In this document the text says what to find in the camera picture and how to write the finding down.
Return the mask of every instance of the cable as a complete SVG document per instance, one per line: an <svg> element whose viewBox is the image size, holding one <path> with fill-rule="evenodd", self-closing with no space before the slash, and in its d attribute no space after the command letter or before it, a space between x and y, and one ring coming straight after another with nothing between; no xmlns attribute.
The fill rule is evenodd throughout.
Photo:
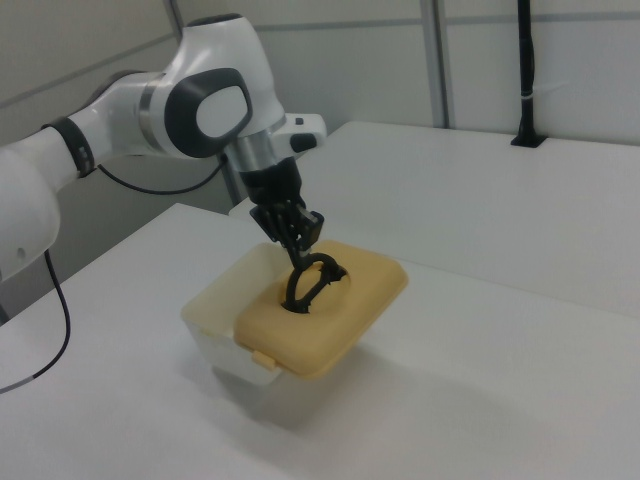
<svg viewBox="0 0 640 480"><path fill-rule="evenodd" d="M123 187L130 188L131 190L135 190L136 192L146 193L149 195L179 195L181 193L193 192L194 190L197 190L198 188L205 186L207 183L213 180L213 178L218 174L220 170L222 170L222 167L224 167L226 163L227 163L227 157L224 156L220 160L220 164L213 169L213 172L211 172L211 174L209 174L207 178L202 180L200 183L196 183L191 187L181 188L180 190L149 190L148 188L137 187L135 185L127 183L124 180L121 180L120 178L116 177L113 173L111 173L102 165L98 165L98 169L114 182L119 183Z"/></svg>
<svg viewBox="0 0 640 480"><path fill-rule="evenodd" d="M60 282L58 281L58 277L56 276L56 271L53 268L53 263L51 263L51 256L49 255L49 250L44 252L44 259L47 262L47 269L49 270L51 281L53 282L53 286L55 287L56 292L58 292L58 298L60 298L60 303L62 304L62 310L64 311L64 322L65 322L64 342L62 342L62 347L60 347L60 350L58 350L58 353L56 354L56 356L53 357L53 359L49 363L47 363L44 367L42 367L40 370L38 370L36 373L31 375L30 377L24 378L19 382L13 383L4 388L0 388L0 395L2 395L3 393L10 392L11 390L15 390L16 388L21 387L22 385L26 385L32 380L35 380L36 378L38 378L40 375L44 374L47 370L53 367L58 362L58 360L60 360L60 357L62 357L62 354L67 349L67 345L69 345L69 338L71 337L71 315L69 315L69 307L67 306L67 301L64 298L64 294L62 293L62 287L60 287Z"/></svg>

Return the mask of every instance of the white table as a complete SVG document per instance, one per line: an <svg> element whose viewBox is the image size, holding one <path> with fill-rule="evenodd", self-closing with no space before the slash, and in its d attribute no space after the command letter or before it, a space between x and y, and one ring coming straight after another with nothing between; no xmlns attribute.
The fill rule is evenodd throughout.
<svg viewBox="0 0 640 480"><path fill-rule="evenodd" d="M262 239L175 206L65 282L69 350L0 396L2 478L637 478L639 322L416 264L327 377L215 376L180 309ZM62 333L55 294L0 327L0 383Z"/></svg>
<svg viewBox="0 0 640 480"><path fill-rule="evenodd" d="M303 197L349 243L640 319L640 148L512 137L348 123Z"/></svg>

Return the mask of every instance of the container lid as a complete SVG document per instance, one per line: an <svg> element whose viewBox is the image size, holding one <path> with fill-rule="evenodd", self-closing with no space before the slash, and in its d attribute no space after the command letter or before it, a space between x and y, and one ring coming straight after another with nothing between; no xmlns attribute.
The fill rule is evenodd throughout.
<svg viewBox="0 0 640 480"><path fill-rule="evenodd" d="M281 306L289 270L258 295L234 325L235 341L254 352L254 361L304 378L331 370L408 283L400 264L382 255L335 241L320 242L314 251L331 255L347 275L325 287L308 314ZM298 296L319 275L317 265L307 270Z"/></svg>

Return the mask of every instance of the white wall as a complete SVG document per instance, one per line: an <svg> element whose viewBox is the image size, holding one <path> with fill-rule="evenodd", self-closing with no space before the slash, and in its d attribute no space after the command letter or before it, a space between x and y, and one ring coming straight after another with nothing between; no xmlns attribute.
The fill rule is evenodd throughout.
<svg viewBox="0 0 640 480"><path fill-rule="evenodd" d="M446 0L452 126L515 133L517 2ZM536 128L557 138L640 144L640 3L533 0Z"/></svg>
<svg viewBox="0 0 640 480"><path fill-rule="evenodd" d="M238 12L256 27L289 112L434 123L419 0L179 0L185 23Z"/></svg>
<svg viewBox="0 0 640 480"><path fill-rule="evenodd" d="M3 0L0 2L0 145L13 142L82 105L112 73L161 70L177 43L161 0ZM148 188L191 185L212 161L114 159L106 164ZM177 197L150 197L116 185L100 172L59 194L62 228L52 248L66 279L175 202L226 212L231 202L222 178ZM0 285L10 316L51 288L43 261Z"/></svg>

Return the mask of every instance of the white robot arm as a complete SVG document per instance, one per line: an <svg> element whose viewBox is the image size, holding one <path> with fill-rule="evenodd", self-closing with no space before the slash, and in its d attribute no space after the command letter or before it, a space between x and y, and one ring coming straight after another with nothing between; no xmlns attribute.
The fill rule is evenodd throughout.
<svg viewBox="0 0 640 480"><path fill-rule="evenodd" d="M251 26L237 14L192 22L159 73L125 72L95 99L19 142L0 148L0 281L55 241L56 192L123 155L194 159L224 151L257 207L252 215L294 266L323 218L300 198L294 158L320 145L318 115L289 115Z"/></svg>

